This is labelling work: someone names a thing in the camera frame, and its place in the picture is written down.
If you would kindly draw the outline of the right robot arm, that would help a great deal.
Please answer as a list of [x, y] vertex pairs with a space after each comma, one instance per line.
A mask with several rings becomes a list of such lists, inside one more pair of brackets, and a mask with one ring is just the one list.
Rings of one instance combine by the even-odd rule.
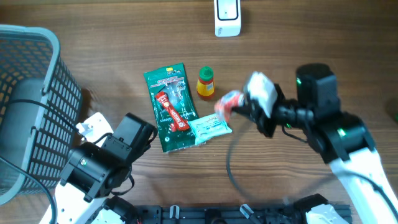
[[232, 110], [273, 137], [277, 126], [301, 129], [307, 143], [329, 166], [363, 223], [397, 223], [397, 197], [384, 172], [376, 143], [361, 118], [341, 110], [336, 75], [324, 63], [296, 69], [297, 98], [254, 72], [243, 100]]

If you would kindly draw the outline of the red white small box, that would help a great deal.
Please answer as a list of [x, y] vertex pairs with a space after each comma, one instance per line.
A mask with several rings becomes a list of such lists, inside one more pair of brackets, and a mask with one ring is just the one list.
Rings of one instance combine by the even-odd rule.
[[215, 113], [220, 121], [228, 122], [233, 113], [233, 108], [244, 105], [244, 93], [232, 90], [222, 96], [214, 105]]

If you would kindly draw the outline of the red sauce bottle green cap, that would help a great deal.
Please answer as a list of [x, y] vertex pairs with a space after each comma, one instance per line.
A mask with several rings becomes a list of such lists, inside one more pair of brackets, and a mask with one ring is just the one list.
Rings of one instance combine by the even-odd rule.
[[214, 72], [210, 67], [202, 67], [197, 81], [198, 96], [210, 100], [215, 95]]

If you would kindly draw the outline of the teal wet wipes pack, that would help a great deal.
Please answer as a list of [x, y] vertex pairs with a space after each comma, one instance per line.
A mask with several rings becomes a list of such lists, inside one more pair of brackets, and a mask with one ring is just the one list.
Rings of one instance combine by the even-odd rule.
[[233, 132], [227, 122], [220, 120], [216, 113], [189, 121], [188, 124], [195, 136], [196, 145], [200, 145], [213, 137]]

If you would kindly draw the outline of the green 3M gloves packet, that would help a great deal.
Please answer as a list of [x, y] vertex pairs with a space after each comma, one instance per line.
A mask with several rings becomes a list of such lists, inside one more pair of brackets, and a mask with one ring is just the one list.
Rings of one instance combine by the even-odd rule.
[[183, 63], [158, 68], [144, 74], [162, 150], [164, 153], [177, 151], [195, 145], [195, 136], [191, 128], [187, 131], [172, 132], [172, 118], [156, 100], [155, 95], [164, 91], [171, 104], [187, 122], [198, 119], [190, 85]]

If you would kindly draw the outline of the red white snack packet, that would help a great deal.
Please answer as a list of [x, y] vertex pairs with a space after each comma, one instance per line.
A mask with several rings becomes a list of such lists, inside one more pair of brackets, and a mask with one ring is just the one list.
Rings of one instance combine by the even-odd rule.
[[170, 124], [172, 132], [187, 131], [190, 129], [187, 120], [183, 119], [181, 115], [177, 112], [164, 91], [160, 91], [158, 94], [156, 94], [155, 98], [172, 118], [173, 122]]

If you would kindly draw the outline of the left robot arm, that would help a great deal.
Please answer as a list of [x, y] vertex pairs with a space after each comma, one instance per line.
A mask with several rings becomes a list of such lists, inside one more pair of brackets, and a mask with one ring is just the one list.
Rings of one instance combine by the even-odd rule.
[[143, 217], [117, 188], [133, 181], [132, 163], [157, 136], [152, 124], [128, 113], [112, 133], [69, 152], [55, 188], [55, 208], [41, 223], [142, 223]]

